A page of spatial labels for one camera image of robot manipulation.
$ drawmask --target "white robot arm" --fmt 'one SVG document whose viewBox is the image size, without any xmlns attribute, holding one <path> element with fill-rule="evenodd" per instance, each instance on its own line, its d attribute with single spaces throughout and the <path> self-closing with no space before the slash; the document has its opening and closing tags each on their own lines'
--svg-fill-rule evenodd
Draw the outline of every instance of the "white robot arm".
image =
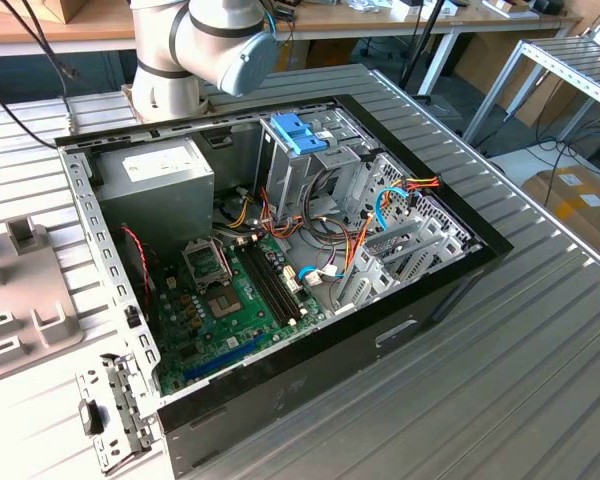
<svg viewBox="0 0 600 480">
<path fill-rule="evenodd" d="M 202 80 L 241 96 L 273 70 L 277 45 L 257 0 L 132 0 L 131 9 L 133 104 L 145 121 L 204 113 Z"/>
</svg>

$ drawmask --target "green motherboard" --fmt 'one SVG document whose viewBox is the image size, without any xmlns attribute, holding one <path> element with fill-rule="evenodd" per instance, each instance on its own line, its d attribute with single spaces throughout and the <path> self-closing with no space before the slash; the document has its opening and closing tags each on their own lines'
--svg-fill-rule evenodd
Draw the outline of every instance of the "green motherboard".
<svg viewBox="0 0 600 480">
<path fill-rule="evenodd" d="M 290 289 L 285 283 L 283 270 L 289 267 L 273 238 L 265 236 L 247 247 L 232 245 L 223 251 L 232 277 L 224 285 L 209 285 L 203 294 L 184 260 L 151 271 L 156 296 L 149 326 L 162 357 L 157 373 L 163 395 L 324 319 L 318 302 L 306 290 Z M 211 251 L 198 255 L 195 262 L 197 275 L 217 268 Z M 281 285 L 285 292 L 275 290 Z M 285 305 L 276 303 L 280 297 L 293 305 L 284 310 Z M 301 312 L 298 318 L 287 321 L 284 312 L 289 308 Z"/>
</svg>

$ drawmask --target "slotted metal surface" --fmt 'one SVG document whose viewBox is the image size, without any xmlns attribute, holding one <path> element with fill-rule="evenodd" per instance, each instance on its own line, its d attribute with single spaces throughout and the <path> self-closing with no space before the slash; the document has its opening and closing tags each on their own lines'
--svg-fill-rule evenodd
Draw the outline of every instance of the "slotted metal surface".
<svg viewBox="0 0 600 480">
<path fill-rule="evenodd" d="M 191 478 L 600 478 L 595 254 L 362 66 L 272 75 L 258 92 L 238 99 L 210 93 L 220 111 L 354 95 L 515 250 L 437 328 L 220 454 Z M 86 129 L 134 122 L 122 95 L 73 102 L 84 109 L 79 124 L 89 123 Z M 59 112 L 59 102 L 18 108 L 47 137 L 57 133 Z M 106 298 L 59 160 L 13 130 L 1 113 L 0 122 L 0 220 L 32 213 L 50 228 L 88 337 L 0 381 L 0 478 L 97 478 L 72 376 L 85 361 L 120 349 L 120 340 L 107 322 Z M 168 478 L 168 469 L 156 448 L 113 478 Z"/>
<path fill-rule="evenodd" d="M 600 102 L 600 46 L 592 40 L 525 40 L 521 52 Z"/>
</svg>

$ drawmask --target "desk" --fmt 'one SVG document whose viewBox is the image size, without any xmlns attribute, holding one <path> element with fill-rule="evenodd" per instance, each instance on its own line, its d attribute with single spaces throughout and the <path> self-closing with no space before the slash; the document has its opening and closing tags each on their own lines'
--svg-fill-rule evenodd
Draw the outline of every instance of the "desk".
<svg viewBox="0 0 600 480">
<path fill-rule="evenodd" d="M 302 4 L 296 12 L 293 34 L 296 41 L 411 35 L 416 20 L 415 17 L 409 17 L 407 21 L 398 20 L 392 17 L 391 10 L 387 8 L 382 8 L 377 13 L 361 14 L 345 4 L 335 7 Z M 432 33 L 444 36 L 418 93 L 431 93 L 461 33 L 558 29 L 556 37 L 562 38 L 579 20 L 580 17 L 574 14 L 568 14 L 559 20 L 551 16 L 508 20 L 482 6 L 479 0 L 472 0 L 472 5 L 461 8 L 456 16 L 441 17 L 436 22 Z M 131 10 L 124 0 L 91 0 L 68 25 L 42 23 L 48 40 L 58 53 L 135 48 Z M 424 23 L 421 22 L 419 33 L 422 32 Z M 288 38 L 289 26 L 279 23 L 278 39 Z M 38 53 L 38 46 L 15 19 L 0 13 L 0 56 Z"/>
<path fill-rule="evenodd" d="M 600 256 L 395 85 L 360 65 L 270 75 L 221 112 L 349 93 L 514 245 L 436 328 L 187 480 L 600 478 Z M 136 122 L 121 93 L 70 100 L 81 133 Z M 59 100 L 16 106 L 44 139 Z M 0 380 L 0 478 L 99 479 L 74 374 L 120 337 L 56 152 L 0 110 L 0 221 L 32 215 L 51 233 L 85 339 Z M 153 480 L 159 445 L 114 476 Z"/>
</svg>

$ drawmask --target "red cable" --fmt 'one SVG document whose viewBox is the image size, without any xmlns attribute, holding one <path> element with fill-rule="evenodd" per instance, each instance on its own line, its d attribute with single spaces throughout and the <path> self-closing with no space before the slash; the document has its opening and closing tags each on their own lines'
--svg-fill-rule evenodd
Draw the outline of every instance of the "red cable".
<svg viewBox="0 0 600 480">
<path fill-rule="evenodd" d="M 125 232 L 127 235 L 131 237 L 131 239 L 136 244 L 136 248 L 138 249 L 138 253 L 140 254 L 140 260 L 142 261 L 142 273 L 144 280 L 144 300 L 149 306 L 149 270 L 147 269 L 147 257 L 144 255 L 144 248 L 142 246 L 142 242 L 138 239 L 138 236 L 133 233 L 133 231 L 129 227 L 121 226 L 120 230 Z"/>
</svg>

